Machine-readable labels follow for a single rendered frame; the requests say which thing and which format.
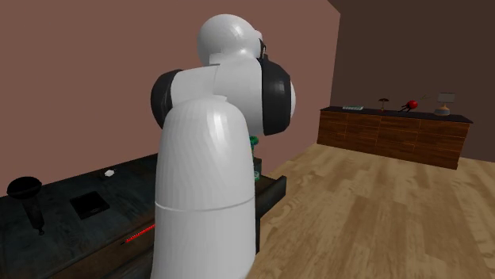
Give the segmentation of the dark wooden table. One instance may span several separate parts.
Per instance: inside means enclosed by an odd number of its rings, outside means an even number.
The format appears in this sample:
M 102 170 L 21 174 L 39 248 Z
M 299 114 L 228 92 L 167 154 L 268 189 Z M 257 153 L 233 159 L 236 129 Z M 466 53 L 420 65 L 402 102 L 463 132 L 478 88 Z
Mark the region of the dark wooden table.
M 106 178 L 106 170 L 115 174 Z M 286 178 L 261 177 L 230 207 L 194 207 L 167 204 L 158 174 L 148 155 L 42 183 L 44 235 L 19 200 L 1 197 L 0 279 L 244 279 L 259 252 L 260 221 L 285 196 Z M 70 199 L 93 191 L 109 209 L 81 220 Z

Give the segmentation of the brown wooden sideboard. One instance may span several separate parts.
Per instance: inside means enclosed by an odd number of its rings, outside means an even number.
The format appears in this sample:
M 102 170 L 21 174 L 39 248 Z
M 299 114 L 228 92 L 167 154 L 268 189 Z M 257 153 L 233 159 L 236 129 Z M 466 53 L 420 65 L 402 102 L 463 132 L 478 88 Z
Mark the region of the brown wooden sideboard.
M 473 122 L 462 115 L 416 112 L 416 107 L 411 100 L 399 111 L 324 108 L 317 142 L 455 170 Z

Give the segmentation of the green plant in pot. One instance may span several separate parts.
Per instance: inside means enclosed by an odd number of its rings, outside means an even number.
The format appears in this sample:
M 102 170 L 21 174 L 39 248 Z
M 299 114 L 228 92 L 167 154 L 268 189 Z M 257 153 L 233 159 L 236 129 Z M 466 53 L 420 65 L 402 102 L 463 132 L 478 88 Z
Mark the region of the green plant in pot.
M 251 144 L 251 154 L 253 158 L 253 164 L 254 164 L 254 178 L 255 181 L 257 182 L 260 177 L 261 177 L 261 170 L 262 170 L 262 160 L 258 159 L 255 157 L 255 146 L 259 143 L 259 138 L 257 136 L 250 136 L 250 144 Z

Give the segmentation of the black funnel-shaped vase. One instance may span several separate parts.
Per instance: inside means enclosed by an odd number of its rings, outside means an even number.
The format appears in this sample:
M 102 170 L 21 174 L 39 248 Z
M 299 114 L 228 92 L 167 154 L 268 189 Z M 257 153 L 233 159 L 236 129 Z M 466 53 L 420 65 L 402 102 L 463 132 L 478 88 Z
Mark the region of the black funnel-shaped vase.
M 19 200 L 25 210 L 32 227 L 38 230 L 38 235 L 44 235 L 44 217 L 36 195 L 40 192 L 42 182 L 35 177 L 19 177 L 7 187 L 7 195 Z

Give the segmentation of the black flat square pad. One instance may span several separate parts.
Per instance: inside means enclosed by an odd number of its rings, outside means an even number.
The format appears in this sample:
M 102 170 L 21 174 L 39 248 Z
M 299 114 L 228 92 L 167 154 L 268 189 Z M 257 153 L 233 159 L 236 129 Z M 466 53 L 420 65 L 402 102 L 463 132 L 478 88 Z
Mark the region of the black flat square pad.
M 71 198 L 70 203 L 81 220 L 109 209 L 109 204 L 96 191 Z

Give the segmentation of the red thin pen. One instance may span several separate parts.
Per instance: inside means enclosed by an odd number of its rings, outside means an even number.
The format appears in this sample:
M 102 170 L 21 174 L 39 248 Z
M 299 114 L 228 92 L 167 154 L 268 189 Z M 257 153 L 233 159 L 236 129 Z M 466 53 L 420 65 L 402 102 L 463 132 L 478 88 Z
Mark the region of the red thin pen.
M 155 228 L 155 224 L 152 224 L 152 225 L 146 227 L 145 229 L 138 231 L 134 235 L 131 235 L 128 238 L 124 239 L 123 242 L 121 243 L 121 245 L 123 245 L 125 243 L 132 242 L 134 239 L 142 236 L 143 234 L 148 233 L 149 231 L 153 230 L 154 228 Z

